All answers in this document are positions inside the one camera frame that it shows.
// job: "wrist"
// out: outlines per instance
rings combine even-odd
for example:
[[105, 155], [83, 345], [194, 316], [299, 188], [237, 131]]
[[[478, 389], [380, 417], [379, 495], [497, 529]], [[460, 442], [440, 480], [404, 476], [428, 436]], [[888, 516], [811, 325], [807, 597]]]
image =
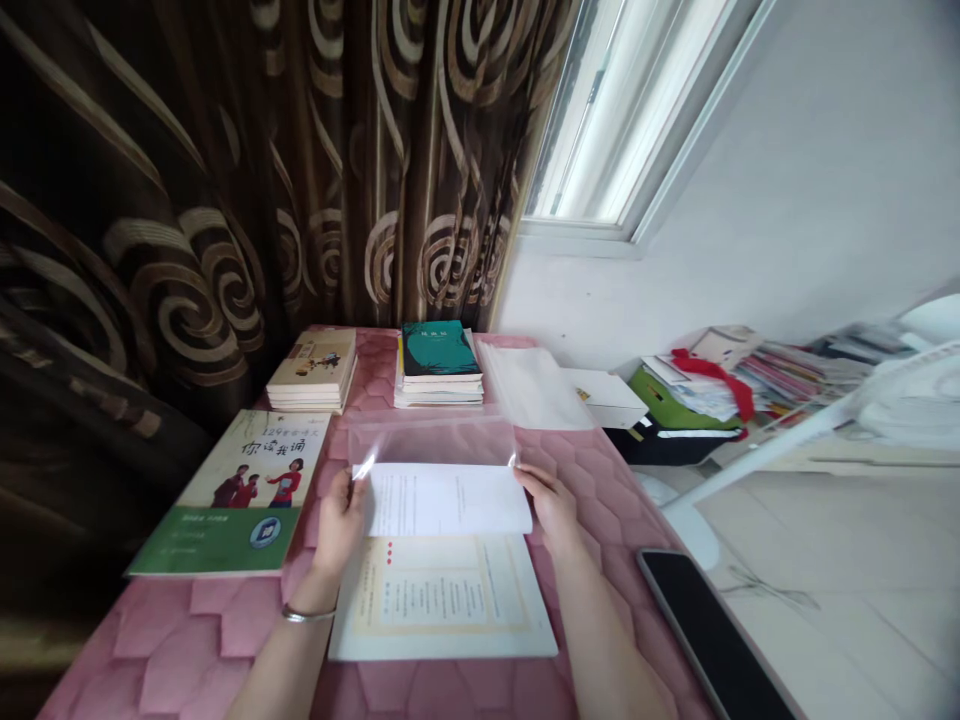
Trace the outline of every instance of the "wrist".
[[332, 612], [340, 592], [340, 574], [311, 567], [290, 598], [290, 608], [302, 615]]
[[583, 539], [579, 536], [563, 538], [559, 542], [554, 542], [550, 548], [550, 556], [553, 558], [554, 566], [559, 571], [560, 568], [579, 567], [584, 564], [593, 565], [593, 559], [587, 552]]

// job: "human hand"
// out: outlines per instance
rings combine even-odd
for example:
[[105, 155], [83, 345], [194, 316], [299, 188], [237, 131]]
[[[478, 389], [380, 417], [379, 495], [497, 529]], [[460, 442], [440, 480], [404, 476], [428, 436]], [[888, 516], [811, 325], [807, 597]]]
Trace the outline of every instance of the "human hand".
[[357, 480], [351, 494], [350, 470], [344, 468], [334, 476], [330, 491], [320, 502], [320, 528], [313, 567], [327, 577], [339, 581], [350, 556], [360, 544], [368, 484], [368, 480]]
[[543, 526], [544, 544], [553, 559], [584, 550], [577, 522], [577, 501], [563, 483], [533, 465], [517, 465], [513, 474], [533, 498]]

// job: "red string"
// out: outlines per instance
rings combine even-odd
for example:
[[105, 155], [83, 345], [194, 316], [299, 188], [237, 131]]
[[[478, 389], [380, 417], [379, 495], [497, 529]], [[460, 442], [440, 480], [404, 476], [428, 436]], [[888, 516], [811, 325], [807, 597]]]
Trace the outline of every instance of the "red string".
[[737, 402], [737, 410], [743, 422], [750, 422], [753, 416], [756, 415], [756, 410], [753, 407], [753, 390], [750, 386], [745, 382], [737, 380], [716, 363], [690, 357], [689, 350], [679, 348], [673, 351], [673, 364], [684, 372], [692, 372], [697, 375], [706, 375], [707, 377], [716, 378], [717, 380], [723, 380], [733, 393], [733, 399]]

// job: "quilted pink table cover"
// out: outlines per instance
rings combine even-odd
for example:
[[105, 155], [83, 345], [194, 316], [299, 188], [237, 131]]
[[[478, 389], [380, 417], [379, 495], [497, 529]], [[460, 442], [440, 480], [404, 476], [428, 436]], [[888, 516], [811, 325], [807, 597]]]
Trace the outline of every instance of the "quilted pink table cover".
[[[502, 347], [530, 338], [482, 336]], [[360, 356], [349, 409], [330, 426], [306, 517], [281, 578], [136, 579], [84, 646], [41, 720], [221, 718], [316, 546], [319, 502], [347, 462], [346, 423], [393, 406], [397, 331], [358, 331]], [[633, 554], [682, 547], [600, 430], [517, 429], [523, 461], [556, 473], [577, 498], [590, 553], [609, 582], [620, 619], [657, 671], [683, 720], [712, 718]], [[333, 663], [324, 665], [315, 718], [575, 718], [570, 661], [553, 566], [539, 528], [527, 537], [560, 654], [550, 659]]]

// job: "bracelet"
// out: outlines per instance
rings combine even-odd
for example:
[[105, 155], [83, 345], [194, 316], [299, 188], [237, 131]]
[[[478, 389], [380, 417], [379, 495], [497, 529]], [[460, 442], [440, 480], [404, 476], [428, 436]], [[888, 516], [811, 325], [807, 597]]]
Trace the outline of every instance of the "bracelet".
[[318, 620], [329, 620], [337, 614], [337, 609], [334, 608], [328, 613], [321, 613], [319, 615], [301, 615], [289, 605], [284, 603], [283, 610], [280, 614], [290, 622], [316, 622]]

